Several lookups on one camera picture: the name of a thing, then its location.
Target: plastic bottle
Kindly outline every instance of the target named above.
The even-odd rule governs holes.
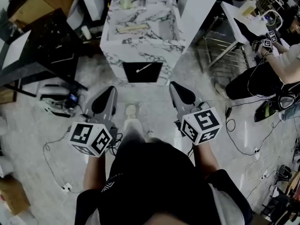
[[[240,7],[240,13],[242,16],[248,16],[256,9],[257,0],[246,0],[245,3]]]

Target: handle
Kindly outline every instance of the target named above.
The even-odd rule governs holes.
[[[278,15],[278,17],[280,18],[281,24],[280,24],[280,26],[279,26],[278,28],[275,29],[276,31],[278,31],[278,30],[281,28],[282,23],[283,23],[282,17],[279,15],[278,12],[276,12],[276,11],[273,10],[273,9],[266,11],[266,12],[262,15],[262,17],[264,17],[264,16],[265,16],[267,13],[269,13],[269,12],[276,13],[276,14]]]

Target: gray tile floor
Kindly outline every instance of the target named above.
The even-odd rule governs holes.
[[[197,50],[199,49],[193,47],[187,50],[186,54],[178,61],[171,80],[198,89],[202,94],[202,99],[216,107],[223,124],[225,124],[224,114],[227,106],[254,101],[256,98],[226,101],[219,96],[212,86],[214,79],[218,79],[218,75],[201,72],[199,59],[195,53]],[[205,62],[204,57],[201,56],[202,63]],[[83,106],[103,87],[108,85],[117,87],[119,96],[114,122],[121,132],[125,120],[125,108],[128,104],[135,103],[139,106],[139,119],[144,131],[152,131],[152,136],[173,144],[185,153],[191,148],[189,140],[180,136],[173,123],[176,120],[176,111],[172,106],[167,86],[142,88],[119,86],[105,58],[100,55],[94,56],[92,59],[80,58],[76,79],[89,87],[89,92],[83,92],[83,96],[81,96],[84,100],[82,101]],[[25,89],[35,92],[37,87],[48,82],[50,81],[30,84]],[[51,82],[59,83],[60,81],[52,79]],[[80,118],[76,116],[72,119],[65,119],[51,116],[42,111],[36,101],[35,98],[18,94],[16,103],[1,106],[3,116],[8,123],[8,133],[1,137],[2,149],[14,163],[14,176],[22,182],[31,203],[31,212],[39,224],[71,225],[74,222],[77,194],[65,195],[55,183],[44,160],[42,146],[45,142],[61,138],[72,122]],[[259,104],[260,102],[236,107],[231,114],[236,121],[236,129],[231,136],[237,146],[247,153],[252,153],[255,147],[260,146],[263,138],[271,131],[272,123],[276,124],[279,120],[278,116],[274,115],[262,122],[254,123],[254,112]],[[227,170],[237,187],[247,197],[260,182],[259,178],[265,170],[268,170],[268,174],[270,174],[281,164],[291,165],[293,156],[291,149],[295,138],[294,121],[281,122],[264,142],[260,153],[261,157],[257,162],[253,156],[245,156],[237,151],[226,133],[225,126],[221,129],[218,137],[211,142],[211,147],[220,166]],[[58,182],[61,184],[69,182],[73,186],[73,191],[80,192],[86,167],[83,155],[71,148],[67,144],[67,139],[51,144],[50,147],[51,155],[49,153],[46,155]],[[113,156],[107,154],[108,174]],[[248,198],[254,210],[260,209],[273,180],[273,176],[262,180]]]

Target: white table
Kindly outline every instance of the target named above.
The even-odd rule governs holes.
[[[217,56],[207,67],[208,70],[211,66],[213,66],[216,62],[218,62],[222,57],[224,57],[227,53],[231,52],[234,48],[236,48],[240,44],[249,44],[249,41],[245,38],[245,36],[241,33],[237,23],[234,19],[237,19],[241,23],[245,24],[249,31],[259,35],[266,34],[269,30],[267,29],[265,23],[261,20],[255,19],[252,15],[249,15],[248,17],[244,17],[240,15],[240,11],[237,7],[230,5],[229,3],[222,2],[221,8],[223,9],[227,19],[228,23],[233,31],[233,35],[235,38],[235,41],[230,44],[219,56]],[[212,25],[210,26],[209,30],[212,28],[214,23],[217,21],[218,17],[214,20]]]

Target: white pillar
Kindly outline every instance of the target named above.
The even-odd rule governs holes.
[[[187,47],[191,44],[196,33],[210,12],[216,0],[178,0]]]

